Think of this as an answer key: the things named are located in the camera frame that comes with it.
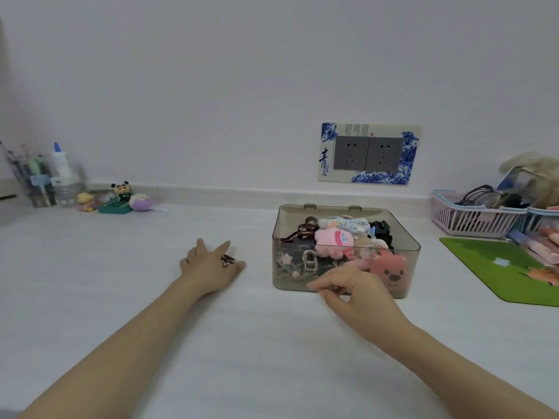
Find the finger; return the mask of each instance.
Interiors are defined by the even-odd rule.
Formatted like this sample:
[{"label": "finger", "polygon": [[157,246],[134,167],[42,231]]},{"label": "finger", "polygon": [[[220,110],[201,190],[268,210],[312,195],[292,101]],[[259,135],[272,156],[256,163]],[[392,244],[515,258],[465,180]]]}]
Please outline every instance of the finger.
[{"label": "finger", "polygon": [[198,238],[196,240],[196,255],[200,256],[202,254],[206,254],[208,252],[207,248],[206,248],[206,244],[204,244],[204,240],[201,238]]},{"label": "finger", "polygon": [[189,263],[192,263],[192,260],[194,260],[194,258],[196,257],[196,248],[191,248],[190,251],[188,252],[188,255],[186,256],[186,260]]},{"label": "finger", "polygon": [[229,276],[229,280],[235,279],[239,274],[243,271],[243,269],[247,267],[247,264],[244,261],[237,261],[231,266],[227,268],[227,274]]},{"label": "finger", "polygon": [[326,305],[330,307],[340,319],[345,321],[346,317],[349,316],[349,309],[351,308],[349,303],[339,298],[339,296],[329,289],[321,289],[318,291],[318,294],[324,298]]},{"label": "finger", "polygon": [[221,257],[223,254],[227,253],[227,250],[229,249],[230,246],[231,246],[231,241],[225,241],[218,248],[216,248],[213,252],[218,257]]},{"label": "finger", "polygon": [[309,282],[307,288],[314,291],[330,288],[332,286],[352,289],[352,272],[353,271],[348,267],[336,267],[335,269],[329,270],[318,279]]}]

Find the pink plush bear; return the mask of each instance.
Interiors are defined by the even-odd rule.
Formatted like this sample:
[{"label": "pink plush bear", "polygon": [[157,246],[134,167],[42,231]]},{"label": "pink plush bear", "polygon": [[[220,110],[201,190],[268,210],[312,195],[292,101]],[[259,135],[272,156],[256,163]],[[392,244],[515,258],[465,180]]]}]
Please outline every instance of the pink plush bear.
[{"label": "pink plush bear", "polygon": [[341,259],[345,255],[353,259],[353,235],[337,228],[322,229],[315,232],[316,254],[319,257]]},{"label": "pink plush bear", "polygon": [[346,265],[378,275],[393,296],[397,297],[394,293],[400,293],[405,297],[411,279],[408,260],[404,255],[393,254],[390,250],[381,250],[381,252],[382,254],[371,255],[370,259],[348,261]]}]

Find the white desk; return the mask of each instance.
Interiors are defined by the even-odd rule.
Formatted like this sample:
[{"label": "white desk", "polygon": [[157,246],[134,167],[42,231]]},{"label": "white desk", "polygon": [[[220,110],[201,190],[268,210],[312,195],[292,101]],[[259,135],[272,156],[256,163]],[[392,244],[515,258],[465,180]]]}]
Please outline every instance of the white desk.
[{"label": "white desk", "polygon": [[[140,417],[446,417],[413,374],[348,331],[311,293],[272,286],[276,211],[172,205],[117,216],[0,204],[0,408],[23,409],[178,276],[203,237],[231,239],[248,269],[200,303]],[[418,326],[559,409],[559,309],[506,303],[439,241],[422,244],[407,299]]]}]

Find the glue bottle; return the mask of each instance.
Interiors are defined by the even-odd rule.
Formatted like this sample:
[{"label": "glue bottle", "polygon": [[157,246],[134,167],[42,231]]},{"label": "glue bottle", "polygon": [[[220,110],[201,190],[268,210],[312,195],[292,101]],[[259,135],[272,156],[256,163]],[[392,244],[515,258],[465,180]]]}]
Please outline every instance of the glue bottle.
[{"label": "glue bottle", "polygon": [[66,153],[62,151],[58,142],[54,143],[52,163],[58,172],[58,175],[51,179],[56,203],[61,207],[77,205],[76,197],[86,189],[86,186],[79,175],[70,167]]}]

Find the mouse pad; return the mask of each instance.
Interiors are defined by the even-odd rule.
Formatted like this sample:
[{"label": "mouse pad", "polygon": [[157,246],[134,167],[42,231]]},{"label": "mouse pad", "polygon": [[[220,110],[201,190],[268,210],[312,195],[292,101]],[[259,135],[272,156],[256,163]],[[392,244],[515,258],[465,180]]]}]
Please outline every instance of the mouse pad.
[{"label": "mouse pad", "polygon": [[512,242],[460,238],[441,242],[499,298],[559,307],[555,275]]}]

